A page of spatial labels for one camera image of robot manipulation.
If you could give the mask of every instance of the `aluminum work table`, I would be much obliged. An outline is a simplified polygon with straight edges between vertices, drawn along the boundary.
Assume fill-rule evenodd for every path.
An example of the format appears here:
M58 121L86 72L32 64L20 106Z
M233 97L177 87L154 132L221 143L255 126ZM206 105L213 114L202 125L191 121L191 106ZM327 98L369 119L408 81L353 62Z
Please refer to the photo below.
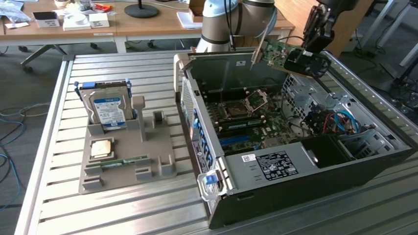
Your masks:
M174 93L174 55L185 51L80 55L63 61L36 154L16 235L410 234L418 231L418 158L412 156L365 186L210 230L186 147ZM405 120L366 84L334 61L334 68L410 136ZM87 112L74 82L133 82L146 97L145 115L169 116L178 177L79 195Z

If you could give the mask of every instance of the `desk lamp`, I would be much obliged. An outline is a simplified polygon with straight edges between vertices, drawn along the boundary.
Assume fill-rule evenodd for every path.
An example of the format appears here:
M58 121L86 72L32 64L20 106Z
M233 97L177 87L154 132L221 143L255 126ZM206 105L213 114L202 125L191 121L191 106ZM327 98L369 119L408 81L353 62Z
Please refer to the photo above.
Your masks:
M138 4L129 5L125 8L127 15L135 18L150 18L158 15L158 9L154 6L143 5L143 1L138 0Z

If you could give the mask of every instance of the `black lamp base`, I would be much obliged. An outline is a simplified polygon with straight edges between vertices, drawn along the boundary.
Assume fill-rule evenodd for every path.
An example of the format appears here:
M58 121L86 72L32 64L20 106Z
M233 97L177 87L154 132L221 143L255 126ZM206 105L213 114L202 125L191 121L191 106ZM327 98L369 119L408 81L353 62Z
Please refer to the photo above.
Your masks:
M135 18L150 18L158 15L159 10L150 5L143 5L143 8L139 8L138 4L129 5L125 8L125 12L129 16Z

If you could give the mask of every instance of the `floor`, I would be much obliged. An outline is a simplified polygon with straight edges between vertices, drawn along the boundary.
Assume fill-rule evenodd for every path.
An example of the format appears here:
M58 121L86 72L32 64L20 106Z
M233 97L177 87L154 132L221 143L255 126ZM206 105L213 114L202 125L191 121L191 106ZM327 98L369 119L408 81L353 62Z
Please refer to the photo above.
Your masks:
M374 18L376 15L364 19L358 29L360 34L368 30ZM373 49L372 45L374 45L374 40L380 37L380 34L381 32L378 31L377 35L370 40L370 45L364 48L364 51ZM400 67L398 63L406 56L410 49L414 47L417 38L417 32L412 32L405 28L400 28L385 46L386 55L378 53L376 58L373 58L373 61L376 63L388 63L396 70L404 71L405 68ZM189 39L185 40L185 42L186 46L190 47L197 45L198 40ZM98 45L99 50L92 49L88 44L63 46L63 49L67 51L67 53L71 54L116 52L114 43L98 43ZM155 41L155 49L150 49L147 47L147 42L137 42L131 43L131 45L133 49L130 49L129 52L145 50L173 50L182 48L179 40ZM39 47L28 48L31 51L34 51ZM51 50L39 59L31 62L30 65L34 67L32 74L24 73L19 64L26 56L28 56L28 54L20 52L18 47L11 47L7 54L0 56L0 71L4 73L2 76L3 79L0 79L0 109L27 107L32 104L44 103L51 100L55 81L60 70L62 55L58 53L58 51ZM354 72L362 72L362 70L373 66L372 62L360 59L353 53L344 53L341 60ZM388 84L392 82L392 77L384 72L381 66L377 66L377 68L362 72L360 75L368 81L368 83L380 87L381 89L386 89ZM412 77L418 77L418 69L414 70ZM46 107L39 107L28 114L36 114L44 111ZM412 118L414 118L412 112L408 112L406 115L412 115ZM44 121L46 116L32 118L28 117L26 120L27 129L24 134L16 139L16 141L6 146L7 152L15 161L19 176L24 186L30 181L31 168L36 156L38 143L42 136ZM0 137L3 137L11 131L11 129L15 128L15 125L16 124L11 123L0 124ZM6 170L7 167L0 168L0 175L4 175ZM12 177L12 174L10 174L6 181L0 184L0 192L2 207L2 205L4 205L16 195L16 180ZM7 208L4 211L0 211L0 234L3 235L14 234L23 199L24 189L18 200L14 202L12 207Z

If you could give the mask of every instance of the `blue hard drive label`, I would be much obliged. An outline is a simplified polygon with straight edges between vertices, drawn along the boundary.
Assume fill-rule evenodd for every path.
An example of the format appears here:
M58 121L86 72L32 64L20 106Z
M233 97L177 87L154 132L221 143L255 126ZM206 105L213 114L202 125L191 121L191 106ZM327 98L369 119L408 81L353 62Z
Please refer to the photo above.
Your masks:
M267 180L277 180L298 174L298 170L285 151L257 156L265 177Z
M119 97L94 100L96 114L102 124L107 127L118 127L126 122L123 110L119 108L121 104Z

